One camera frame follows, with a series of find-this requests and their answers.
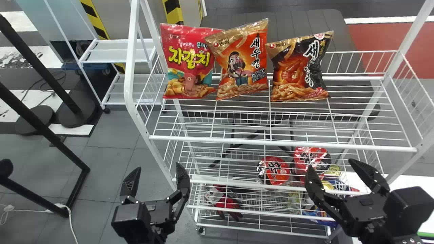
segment round base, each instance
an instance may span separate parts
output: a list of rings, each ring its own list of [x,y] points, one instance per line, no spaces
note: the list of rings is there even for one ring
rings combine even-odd
[[[59,123],[67,128],[75,128],[89,122],[96,112],[93,99],[84,91],[72,91],[71,98],[81,109],[80,113],[74,114],[65,103],[62,103],[56,112]]]
[[[50,106],[39,105],[30,109],[46,126],[51,124],[54,111]],[[31,126],[23,117],[19,117],[15,122],[15,131],[20,135],[34,135],[37,130]]]

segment white shelving unit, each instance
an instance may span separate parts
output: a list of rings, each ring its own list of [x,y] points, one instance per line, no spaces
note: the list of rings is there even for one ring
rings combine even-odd
[[[369,190],[353,172],[348,158],[388,174],[390,184],[434,143],[434,103],[405,57],[434,0],[424,3],[398,50],[328,52],[322,71],[331,98],[271,102],[271,83],[268,90],[220,101],[215,94],[200,100],[163,100],[165,109],[160,111],[137,103],[163,93],[168,82],[160,36],[147,0],[132,0],[131,7],[124,81],[127,110],[173,189],[174,163],[186,168],[192,184],[187,208],[198,226],[330,241],[340,228],[323,225],[323,221],[333,222],[324,213],[302,214],[306,203],[300,200],[306,197],[306,189],[297,175],[290,175],[282,185],[267,185],[256,172],[261,158],[276,156],[290,163],[295,147],[326,148],[332,165],[339,166],[332,180],[340,182],[328,192],[359,195]],[[155,43],[157,62],[136,97],[134,85],[143,85],[134,74],[140,8]],[[214,84],[219,77],[219,73],[213,75]],[[399,170],[385,172],[379,155],[393,153],[405,154],[408,162]],[[209,203],[204,194],[213,185],[224,189],[224,198],[236,199],[241,208],[218,208]],[[216,211],[226,213],[226,219]],[[240,212],[243,217],[235,221],[228,211]]]
[[[137,63],[152,63],[155,57],[155,46],[152,39],[143,39],[145,48],[136,49]],[[83,55],[80,63],[125,63],[127,58],[127,39],[99,40],[94,39]]]
[[[92,83],[90,82],[88,75],[86,74],[84,64],[111,63],[113,65],[114,63],[126,63],[128,39],[99,40],[98,37],[94,34],[94,32],[91,30],[91,26],[89,26],[87,22],[84,19],[82,19],[82,21],[85,23],[85,25],[88,28],[88,31],[92,34],[94,39],[92,40],[88,48],[84,51],[83,55],[81,57],[78,57],[74,49],[72,48],[71,44],[69,43],[69,39],[65,35],[62,26],[60,26],[59,22],[57,21],[57,18],[54,12],[52,11],[50,5],[48,4],[47,0],[44,0],[44,2],[48,10],[50,11],[51,16],[53,17],[63,38],[65,39],[65,42],[68,45],[69,50],[74,56],[74,59],[76,60],[81,73],[85,77],[87,83],[92,89],[94,96],[98,100],[101,108],[105,109],[107,105],[125,105],[125,99],[123,97],[124,75],[121,74],[119,71],[117,71],[117,69],[113,66],[114,70],[117,73],[108,91],[106,92],[105,96],[103,97],[103,99],[100,99]],[[77,11],[77,13],[79,14],[79,16],[81,16],[79,11],[76,9],[75,4],[73,4],[73,6]],[[155,72],[153,70],[155,66],[155,55],[156,55],[156,48],[154,42],[152,39],[144,39],[139,26],[137,26],[137,29],[138,29],[139,39],[136,39],[138,48],[136,49],[136,53],[135,53],[136,56],[135,62],[146,63],[148,65],[150,73]],[[149,79],[150,79],[149,74],[136,75],[135,80],[137,81],[136,84],[138,86],[134,87],[134,92],[141,94],[144,89],[140,83],[145,84],[146,82],[148,82]],[[161,96],[160,97],[156,96],[155,98],[152,99],[151,98],[137,99],[137,102],[140,103],[141,105],[161,104]]]

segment red cup noodle lid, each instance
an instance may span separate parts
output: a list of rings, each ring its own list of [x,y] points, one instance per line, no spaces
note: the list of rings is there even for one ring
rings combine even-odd
[[[258,162],[258,177],[267,185],[282,185],[289,180],[289,166],[278,157],[267,156]]]
[[[309,165],[318,175],[328,170],[332,160],[325,148],[297,147],[294,152],[295,173],[305,175]]]

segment orange snack bag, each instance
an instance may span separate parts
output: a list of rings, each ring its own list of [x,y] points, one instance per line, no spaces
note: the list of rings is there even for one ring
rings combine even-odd
[[[330,97],[320,63],[332,37],[333,31],[327,31],[266,44],[274,66],[271,101]]]
[[[205,37],[222,66],[217,100],[268,89],[267,26],[263,19]]]

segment black pole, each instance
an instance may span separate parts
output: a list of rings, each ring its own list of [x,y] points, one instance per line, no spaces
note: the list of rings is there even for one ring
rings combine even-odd
[[[74,100],[66,93],[65,89],[56,81],[54,76],[47,70],[42,62],[30,50],[29,46],[21,39],[21,37],[12,28],[10,23],[3,15],[0,14],[0,31],[10,41],[12,45],[21,53],[21,55],[32,65],[38,74],[48,83],[60,99],[68,106],[75,114],[81,113],[81,109]]]
[[[35,127],[47,140],[49,140],[55,147],[57,147],[64,155],[66,155],[72,162],[75,163],[83,171],[89,172],[90,168],[75,155],[65,144],[63,144],[59,137],[52,132],[41,120],[27,108],[12,92],[9,91],[0,82],[0,99],[8,104],[15,110],[21,117],[23,117],[31,126]]]
[[[66,208],[61,208],[56,205],[54,205],[52,202],[46,200],[45,198],[39,196],[38,194],[34,193],[33,191],[23,187],[22,185],[16,183],[15,181],[0,176],[0,185],[6,187],[7,189],[16,192],[17,194],[31,200],[32,202],[52,211],[53,213],[56,213],[64,218],[69,217],[69,212]]]

